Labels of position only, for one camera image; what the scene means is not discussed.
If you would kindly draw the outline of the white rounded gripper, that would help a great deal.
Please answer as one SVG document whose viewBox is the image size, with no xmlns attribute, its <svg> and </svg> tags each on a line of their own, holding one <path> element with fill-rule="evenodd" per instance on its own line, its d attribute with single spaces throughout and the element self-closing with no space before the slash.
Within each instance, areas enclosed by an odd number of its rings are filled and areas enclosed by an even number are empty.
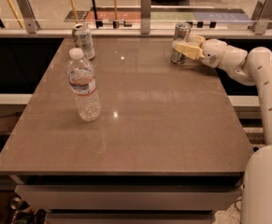
<svg viewBox="0 0 272 224">
<path fill-rule="evenodd" d="M 175 40 L 172 43 L 172 48 L 192 60 L 201 58 L 202 64 L 211 68 L 219 66 L 227 49 L 225 42 L 218 39 L 209 39 L 206 41 L 200 35 L 190 35 L 190 43 L 184 40 Z"/>
</svg>

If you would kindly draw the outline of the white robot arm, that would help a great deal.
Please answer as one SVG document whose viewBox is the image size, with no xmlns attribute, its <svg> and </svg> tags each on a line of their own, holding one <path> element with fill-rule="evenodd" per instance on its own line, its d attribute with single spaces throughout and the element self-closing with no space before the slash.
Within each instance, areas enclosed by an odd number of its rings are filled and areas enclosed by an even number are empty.
<svg viewBox="0 0 272 224">
<path fill-rule="evenodd" d="M 251 155 L 246 166 L 240 223 L 272 224 L 272 51 L 265 47 L 245 51 L 199 35 L 177 38 L 172 48 L 257 89 L 265 145 Z"/>
</svg>

